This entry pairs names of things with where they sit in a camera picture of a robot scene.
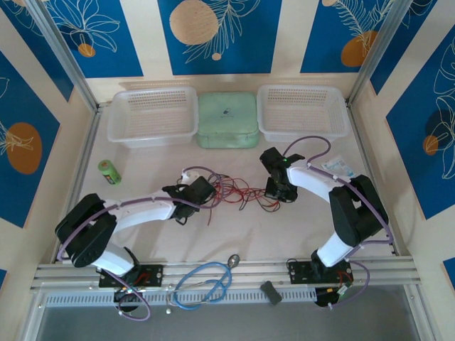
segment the white plastic basket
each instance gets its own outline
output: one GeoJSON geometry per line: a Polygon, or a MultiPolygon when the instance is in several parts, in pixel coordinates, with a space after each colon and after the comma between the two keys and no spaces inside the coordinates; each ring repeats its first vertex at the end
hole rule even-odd
{"type": "Polygon", "coordinates": [[[198,130],[198,97],[192,87],[119,92],[107,138],[129,148],[188,143],[198,130]]]}
{"type": "Polygon", "coordinates": [[[333,141],[350,131],[343,95],[335,87],[262,85],[257,93],[257,120],[271,142],[292,142],[307,135],[333,141]]]}

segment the white wall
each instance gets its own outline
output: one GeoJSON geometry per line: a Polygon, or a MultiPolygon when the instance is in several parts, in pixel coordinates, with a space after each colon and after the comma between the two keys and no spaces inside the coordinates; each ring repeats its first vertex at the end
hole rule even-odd
{"type": "Polygon", "coordinates": [[[320,0],[282,0],[277,42],[270,75],[172,75],[157,0],[121,0],[143,77],[87,79],[99,102],[108,102],[119,91],[136,88],[194,86],[198,92],[256,91],[278,80],[299,84],[333,85],[347,96],[357,73],[306,74],[300,69],[320,0]]]}
{"type": "Polygon", "coordinates": [[[26,314],[36,267],[54,244],[53,230],[63,213],[92,114],[76,91],[70,103],[65,101],[3,11],[0,31],[0,50],[60,122],[26,226],[21,229],[0,219],[0,268],[8,271],[0,292],[0,340],[9,341],[26,314]]]}
{"type": "Polygon", "coordinates": [[[385,117],[455,24],[455,2],[438,0],[376,97],[369,84],[354,108],[373,156],[374,173],[391,221],[413,255],[444,340],[455,335],[455,291],[443,260],[455,256],[455,206],[425,220],[385,117]]]}

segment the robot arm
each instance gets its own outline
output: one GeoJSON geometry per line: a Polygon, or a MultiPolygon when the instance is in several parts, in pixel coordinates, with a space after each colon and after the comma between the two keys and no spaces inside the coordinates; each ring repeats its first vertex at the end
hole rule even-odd
{"type": "Polygon", "coordinates": [[[144,197],[128,200],[101,200],[96,194],[86,195],[56,227],[55,233],[63,243],[85,220],[97,212],[103,212],[78,233],[66,247],[71,262],[77,268],[90,264],[108,270],[115,275],[134,273],[139,265],[127,248],[121,248],[110,240],[112,235],[144,222],[175,219],[180,224],[198,212],[198,208],[173,199],[202,205],[215,192],[215,188],[197,172],[182,175],[179,185],[163,187],[144,197]]]}
{"type": "MultiPolygon", "coordinates": [[[[331,268],[361,242],[378,233],[382,226],[360,199],[341,183],[325,178],[309,169],[304,157],[294,154],[283,157],[276,148],[266,150],[260,157],[271,175],[267,180],[266,196],[282,202],[297,199],[297,188],[302,187],[322,197],[331,206],[335,233],[312,255],[312,266],[317,271],[331,268]]],[[[388,222],[384,207],[371,183],[364,175],[344,178],[357,188],[388,222]]]]}

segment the green can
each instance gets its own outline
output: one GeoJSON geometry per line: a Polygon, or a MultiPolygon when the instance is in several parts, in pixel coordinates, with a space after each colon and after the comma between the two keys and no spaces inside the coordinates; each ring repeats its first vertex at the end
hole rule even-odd
{"type": "Polygon", "coordinates": [[[120,176],[119,172],[117,172],[117,169],[115,169],[114,165],[112,165],[111,161],[101,161],[98,163],[98,169],[106,178],[107,182],[111,185],[117,185],[122,181],[122,177],[120,176]]]}

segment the green plastic box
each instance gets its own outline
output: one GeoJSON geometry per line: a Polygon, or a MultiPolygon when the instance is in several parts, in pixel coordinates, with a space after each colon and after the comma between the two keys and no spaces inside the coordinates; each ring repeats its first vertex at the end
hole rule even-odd
{"type": "Polygon", "coordinates": [[[202,148],[253,148],[259,142],[256,97],[249,92],[212,92],[198,98],[202,148]]]}

